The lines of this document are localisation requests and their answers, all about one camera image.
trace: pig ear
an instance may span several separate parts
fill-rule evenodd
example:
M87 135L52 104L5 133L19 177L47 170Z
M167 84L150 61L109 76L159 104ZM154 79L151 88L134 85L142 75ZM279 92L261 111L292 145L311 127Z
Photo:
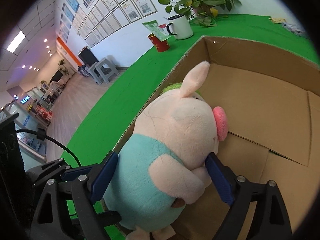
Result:
M189 71L180 88L181 97L185 98L190 96L202 86L208 75L209 67L209 62L203 61Z
M228 134L228 119L223 108L220 106L217 106L213 109L213 115L217 124L218 141L221 142L227 137Z

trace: green snack package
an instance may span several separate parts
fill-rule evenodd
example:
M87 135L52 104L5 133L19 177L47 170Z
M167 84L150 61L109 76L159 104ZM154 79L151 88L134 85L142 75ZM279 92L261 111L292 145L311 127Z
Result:
M158 22L156 20L142 23L149 31L153 33L160 41L167 40L170 36L167 35L162 28L159 27Z

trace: ceiling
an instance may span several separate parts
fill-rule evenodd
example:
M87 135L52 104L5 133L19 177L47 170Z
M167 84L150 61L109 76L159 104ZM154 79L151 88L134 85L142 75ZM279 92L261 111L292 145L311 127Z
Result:
M48 50L56 51L54 28L55 0L37 0L13 28L0 48L0 92L20 83L31 82L49 59ZM14 53L6 50L15 36L22 31L26 36Z

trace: fluorescent light panel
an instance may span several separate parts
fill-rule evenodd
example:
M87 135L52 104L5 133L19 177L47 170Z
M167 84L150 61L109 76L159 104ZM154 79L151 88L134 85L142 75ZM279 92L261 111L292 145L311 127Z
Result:
M16 50L16 48L19 46L19 44L23 41L24 38L25 38L25 35L23 34L23 32L20 31L18 35L13 39L13 41L11 41L11 43L7 47L7 51L10 51L11 53L13 53Z

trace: black mug handle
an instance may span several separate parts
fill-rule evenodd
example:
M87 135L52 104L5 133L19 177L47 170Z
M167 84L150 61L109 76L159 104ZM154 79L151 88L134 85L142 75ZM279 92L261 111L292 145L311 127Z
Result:
M172 33L171 31L170 31L170 25L173 25L173 23L169 23L168 25L167 25L167 31L168 31L168 33L170 33L171 35L177 35L176 33Z

